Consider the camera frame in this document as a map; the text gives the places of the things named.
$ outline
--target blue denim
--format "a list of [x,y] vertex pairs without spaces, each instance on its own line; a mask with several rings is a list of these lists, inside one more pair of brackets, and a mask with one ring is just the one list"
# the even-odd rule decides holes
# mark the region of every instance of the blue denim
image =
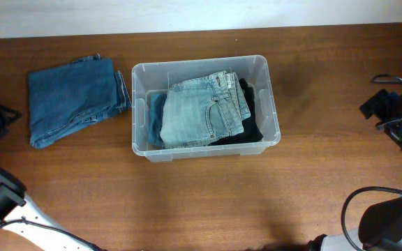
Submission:
[[214,73],[170,87],[161,138],[166,149],[207,146],[242,133],[250,116],[237,75]]
[[166,93],[155,93],[150,97],[150,129],[148,131],[148,142],[155,146],[164,148],[164,142],[161,139],[162,117],[164,113]]
[[29,73],[30,143],[44,148],[131,107],[122,74],[99,54]]

